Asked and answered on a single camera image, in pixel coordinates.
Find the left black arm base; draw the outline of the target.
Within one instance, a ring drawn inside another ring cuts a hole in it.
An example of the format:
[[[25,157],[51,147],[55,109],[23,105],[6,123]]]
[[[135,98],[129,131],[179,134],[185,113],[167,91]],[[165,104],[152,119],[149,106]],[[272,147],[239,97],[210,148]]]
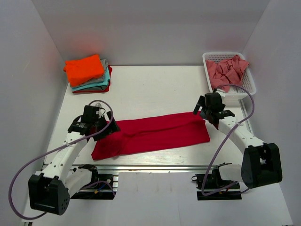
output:
[[[74,200],[113,200],[118,188],[118,173],[99,169],[95,165],[83,164],[71,169],[72,173],[77,170],[89,170],[92,172],[91,181],[87,189],[75,193],[71,199]]]

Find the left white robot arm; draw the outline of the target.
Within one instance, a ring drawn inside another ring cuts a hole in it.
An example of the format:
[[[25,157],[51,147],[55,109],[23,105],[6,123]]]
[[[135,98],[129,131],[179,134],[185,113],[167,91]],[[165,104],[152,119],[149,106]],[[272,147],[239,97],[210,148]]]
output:
[[[83,114],[69,126],[62,150],[40,173],[30,177],[30,207],[62,215],[76,193],[96,187],[100,183],[96,166],[82,164],[73,169],[72,165],[89,140],[99,141],[119,130],[112,110],[106,112],[101,105],[86,105]]]

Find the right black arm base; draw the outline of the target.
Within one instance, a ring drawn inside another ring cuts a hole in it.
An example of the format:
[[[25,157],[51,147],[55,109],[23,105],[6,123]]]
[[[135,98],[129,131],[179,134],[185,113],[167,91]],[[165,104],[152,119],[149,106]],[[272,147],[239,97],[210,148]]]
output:
[[[212,169],[209,171],[209,174],[207,176],[205,186],[204,186],[205,193],[212,192],[214,190],[217,190],[219,188],[225,187],[225,186],[233,183],[232,181],[225,181],[225,180],[221,179],[220,173],[218,171],[218,169],[220,167],[221,167],[221,165],[213,166]],[[205,173],[195,174],[194,176],[191,177],[192,182],[196,183],[197,200],[198,201],[229,201],[229,200],[241,200],[242,199],[239,183],[236,183],[232,187],[223,189],[212,195],[204,196],[201,193],[201,186],[202,186],[204,177],[205,177]]]

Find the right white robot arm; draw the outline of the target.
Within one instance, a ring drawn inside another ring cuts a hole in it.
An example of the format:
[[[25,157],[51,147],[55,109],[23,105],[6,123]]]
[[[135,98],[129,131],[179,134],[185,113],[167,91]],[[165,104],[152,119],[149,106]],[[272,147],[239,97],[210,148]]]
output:
[[[283,179],[280,151],[275,143],[265,143],[248,131],[235,114],[225,108],[219,92],[200,96],[194,115],[200,116],[225,134],[242,152],[241,164],[222,163],[211,165],[201,176],[202,188],[229,188],[236,183],[244,183],[247,188],[279,183]]]

